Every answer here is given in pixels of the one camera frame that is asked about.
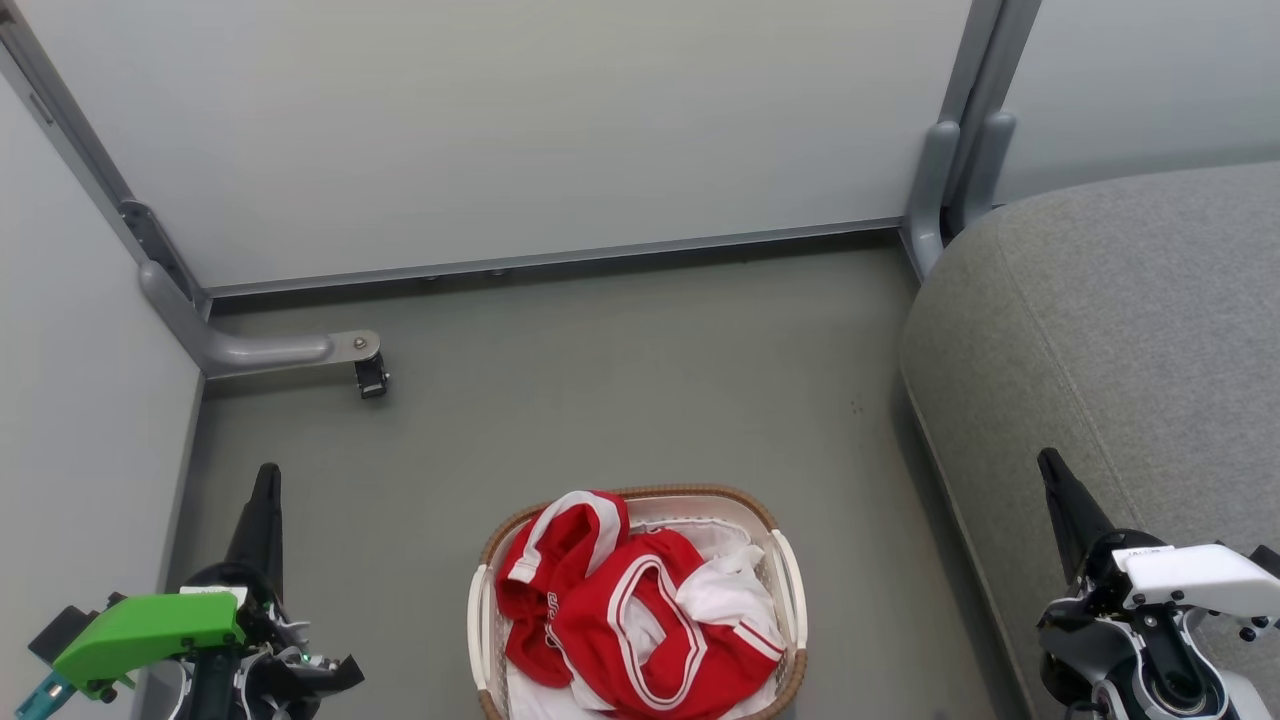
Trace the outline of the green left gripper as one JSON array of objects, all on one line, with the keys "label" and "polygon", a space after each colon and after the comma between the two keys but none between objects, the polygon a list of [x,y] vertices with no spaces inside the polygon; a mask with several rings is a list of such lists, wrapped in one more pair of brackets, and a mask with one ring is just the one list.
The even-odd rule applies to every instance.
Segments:
[{"label": "green left gripper", "polygon": [[274,637],[284,591],[282,471],[260,466],[225,553],[175,593],[115,594],[102,611],[65,607],[52,621],[52,670],[91,700],[166,659],[244,650]]}]

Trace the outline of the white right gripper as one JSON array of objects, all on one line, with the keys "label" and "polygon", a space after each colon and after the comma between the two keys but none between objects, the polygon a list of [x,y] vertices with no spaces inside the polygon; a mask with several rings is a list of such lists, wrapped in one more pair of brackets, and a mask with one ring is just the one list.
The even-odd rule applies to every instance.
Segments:
[{"label": "white right gripper", "polygon": [[1041,450],[1037,465],[1064,579],[1079,580],[1082,593],[1106,612],[1171,603],[1229,616],[1277,615],[1277,551],[1267,544],[1249,553],[1221,543],[1102,548],[1076,580],[1094,542],[1115,525],[1056,448]]}]

